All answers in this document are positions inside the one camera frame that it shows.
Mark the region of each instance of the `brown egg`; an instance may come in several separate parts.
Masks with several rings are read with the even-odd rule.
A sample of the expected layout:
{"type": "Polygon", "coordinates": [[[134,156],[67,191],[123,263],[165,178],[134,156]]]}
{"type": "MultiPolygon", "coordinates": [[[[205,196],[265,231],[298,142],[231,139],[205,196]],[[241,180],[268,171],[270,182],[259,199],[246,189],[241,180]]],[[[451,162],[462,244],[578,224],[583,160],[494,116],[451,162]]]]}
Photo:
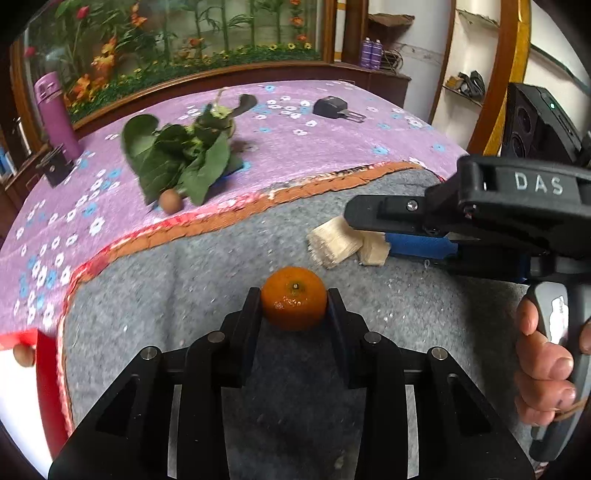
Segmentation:
{"type": "Polygon", "coordinates": [[[175,189],[164,190],[160,194],[158,204],[169,215],[180,212],[183,209],[183,199],[175,189]]]}
{"type": "Polygon", "coordinates": [[[35,349],[32,346],[19,343],[13,347],[12,354],[21,367],[32,367],[35,365],[35,349]]]}

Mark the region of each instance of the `pink thermos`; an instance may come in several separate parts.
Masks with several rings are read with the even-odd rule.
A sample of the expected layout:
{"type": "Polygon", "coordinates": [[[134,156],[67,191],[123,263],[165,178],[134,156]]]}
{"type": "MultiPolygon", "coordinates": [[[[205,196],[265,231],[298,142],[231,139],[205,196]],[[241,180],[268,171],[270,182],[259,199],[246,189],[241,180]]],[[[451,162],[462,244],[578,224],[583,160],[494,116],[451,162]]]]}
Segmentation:
{"type": "Polygon", "coordinates": [[[57,72],[48,73],[36,82],[35,98],[49,143],[54,147],[63,144],[66,160],[71,161],[80,157],[82,147],[72,128],[57,72]]]}

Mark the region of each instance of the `wood piece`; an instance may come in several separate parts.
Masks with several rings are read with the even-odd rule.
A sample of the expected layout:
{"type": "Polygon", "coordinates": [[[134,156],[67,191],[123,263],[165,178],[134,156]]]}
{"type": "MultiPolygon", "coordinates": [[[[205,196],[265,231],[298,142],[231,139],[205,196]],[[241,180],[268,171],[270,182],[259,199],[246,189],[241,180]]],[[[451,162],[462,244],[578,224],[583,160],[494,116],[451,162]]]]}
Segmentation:
{"type": "Polygon", "coordinates": [[[363,246],[362,234],[353,230],[343,216],[323,223],[307,238],[312,259],[326,268],[334,268],[363,246]]]}
{"type": "Polygon", "coordinates": [[[385,234],[379,232],[361,232],[363,246],[359,249],[359,263],[373,267],[383,267],[390,253],[390,244],[385,234]]]}

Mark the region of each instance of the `aquarium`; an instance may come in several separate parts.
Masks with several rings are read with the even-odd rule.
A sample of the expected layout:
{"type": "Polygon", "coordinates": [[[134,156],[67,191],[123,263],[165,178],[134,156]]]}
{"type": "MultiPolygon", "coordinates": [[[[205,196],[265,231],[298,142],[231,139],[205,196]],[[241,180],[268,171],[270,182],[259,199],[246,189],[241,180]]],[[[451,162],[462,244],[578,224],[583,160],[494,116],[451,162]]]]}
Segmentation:
{"type": "Polygon", "coordinates": [[[319,60],[319,0],[53,0],[23,34],[33,84],[57,72],[72,121],[192,73],[319,60]]]}

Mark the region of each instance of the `fingernail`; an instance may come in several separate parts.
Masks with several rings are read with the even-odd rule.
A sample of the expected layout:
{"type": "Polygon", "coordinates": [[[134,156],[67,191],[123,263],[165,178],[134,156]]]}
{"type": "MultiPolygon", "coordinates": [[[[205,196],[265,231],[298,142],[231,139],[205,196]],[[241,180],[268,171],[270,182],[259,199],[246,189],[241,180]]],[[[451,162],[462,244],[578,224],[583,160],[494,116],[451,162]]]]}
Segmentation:
{"type": "Polygon", "coordinates": [[[560,400],[556,406],[561,409],[570,407],[573,404],[574,398],[576,396],[577,392],[574,388],[565,388],[562,391],[562,395],[560,396],[560,400]]]}
{"type": "Polygon", "coordinates": [[[550,369],[551,380],[564,380],[567,378],[573,369],[573,359],[562,357],[556,360],[552,369],[550,369]]]}

